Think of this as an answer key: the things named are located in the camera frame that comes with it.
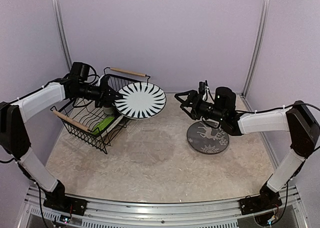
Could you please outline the grey reindeer plate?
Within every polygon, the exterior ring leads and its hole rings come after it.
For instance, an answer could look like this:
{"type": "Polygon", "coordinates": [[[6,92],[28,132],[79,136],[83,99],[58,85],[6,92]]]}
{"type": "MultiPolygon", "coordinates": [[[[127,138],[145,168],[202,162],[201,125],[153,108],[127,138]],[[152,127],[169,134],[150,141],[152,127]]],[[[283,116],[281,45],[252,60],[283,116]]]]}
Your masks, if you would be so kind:
{"type": "Polygon", "coordinates": [[[186,138],[195,151],[205,155],[222,153],[230,143],[229,135],[211,121],[193,123],[187,130],[186,138]]]}

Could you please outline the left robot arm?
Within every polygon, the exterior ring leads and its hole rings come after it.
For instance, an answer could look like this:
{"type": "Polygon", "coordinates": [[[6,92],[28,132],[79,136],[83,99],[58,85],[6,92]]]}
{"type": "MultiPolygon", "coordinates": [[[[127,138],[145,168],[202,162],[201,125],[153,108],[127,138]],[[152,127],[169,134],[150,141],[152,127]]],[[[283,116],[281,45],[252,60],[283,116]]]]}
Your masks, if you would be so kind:
{"type": "Polygon", "coordinates": [[[65,186],[45,168],[31,148],[26,122],[36,114],[66,99],[82,98],[101,108],[122,95],[112,89],[106,75],[97,82],[88,82],[92,66],[74,62],[63,78],[49,81],[42,88],[22,98],[0,104],[0,145],[13,157],[24,175],[44,191],[46,201],[54,209],[69,211],[72,202],[65,195],[65,186]]]}

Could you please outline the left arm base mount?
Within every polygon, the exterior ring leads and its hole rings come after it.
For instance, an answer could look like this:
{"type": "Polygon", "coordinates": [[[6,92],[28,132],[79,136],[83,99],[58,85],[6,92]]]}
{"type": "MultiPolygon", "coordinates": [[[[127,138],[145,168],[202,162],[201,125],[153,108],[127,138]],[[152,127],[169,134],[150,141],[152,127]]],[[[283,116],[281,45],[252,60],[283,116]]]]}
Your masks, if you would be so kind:
{"type": "Polygon", "coordinates": [[[88,201],[81,198],[67,196],[62,203],[57,200],[45,199],[43,205],[59,212],[71,215],[84,216],[87,209],[88,201]]]}

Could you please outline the white blue striped plate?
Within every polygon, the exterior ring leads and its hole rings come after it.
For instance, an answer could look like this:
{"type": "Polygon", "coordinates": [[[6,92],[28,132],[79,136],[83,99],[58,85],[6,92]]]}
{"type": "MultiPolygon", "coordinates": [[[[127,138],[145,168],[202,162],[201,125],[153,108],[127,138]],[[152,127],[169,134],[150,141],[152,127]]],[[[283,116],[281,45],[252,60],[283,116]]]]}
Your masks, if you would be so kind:
{"type": "Polygon", "coordinates": [[[158,115],[166,106],[165,92],[150,82],[130,83],[119,90],[122,98],[114,105],[123,116],[133,120],[144,120],[158,115]]]}

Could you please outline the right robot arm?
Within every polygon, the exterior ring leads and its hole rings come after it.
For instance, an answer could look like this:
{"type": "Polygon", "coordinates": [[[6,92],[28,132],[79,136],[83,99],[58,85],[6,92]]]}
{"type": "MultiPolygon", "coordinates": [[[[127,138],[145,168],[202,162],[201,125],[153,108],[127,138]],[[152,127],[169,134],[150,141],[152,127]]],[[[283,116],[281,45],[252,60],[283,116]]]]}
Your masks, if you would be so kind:
{"type": "Polygon", "coordinates": [[[249,112],[236,110],[236,94],[228,87],[216,88],[212,103],[204,99],[205,94],[205,85],[200,83],[198,90],[177,93],[174,97],[192,120],[218,122],[222,130],[231,136],[289,132],[290,150],[261,187],[259,195],[239,200],[244,215],[280,207],[280,190],[300,172],[306,160],[316,151],[320,125],[309,110],[311,104],[297,100],[288,106],[249,112]]]}

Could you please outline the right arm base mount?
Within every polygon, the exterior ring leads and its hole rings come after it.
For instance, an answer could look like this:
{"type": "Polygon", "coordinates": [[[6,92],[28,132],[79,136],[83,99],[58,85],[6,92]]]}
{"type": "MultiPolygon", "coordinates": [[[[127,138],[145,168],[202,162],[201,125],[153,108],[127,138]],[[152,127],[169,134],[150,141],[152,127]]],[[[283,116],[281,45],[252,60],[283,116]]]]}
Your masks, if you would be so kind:
{"type": "Polygon", "coordinates": [[[283,203],[279,197],[275,199],[268,200],[262,198],[261,195],[256,196],[246,196],[238,201],[240,212],[244,215],[249,215],[253,213],[264,212],[270,209],[280,207],[283,203]]]}

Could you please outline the green plastic plate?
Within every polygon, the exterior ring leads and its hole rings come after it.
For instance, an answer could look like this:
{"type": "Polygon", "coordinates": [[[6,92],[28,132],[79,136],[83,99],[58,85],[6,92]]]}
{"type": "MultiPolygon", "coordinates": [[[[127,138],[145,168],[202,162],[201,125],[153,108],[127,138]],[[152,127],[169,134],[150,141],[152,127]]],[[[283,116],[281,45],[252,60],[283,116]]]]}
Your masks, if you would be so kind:
{"type": "Polygon", "coordinates": [[[99,133],[101,133],[104,129],[106,129],[108,127],[108,125],[115,119],[114,116],[108,116],[105,119],[103,119],[102,121],[100,121],[97,125],[94,126],[94,128],[92,129],[92,134],[93,135],[97,135],[99,133]]]}

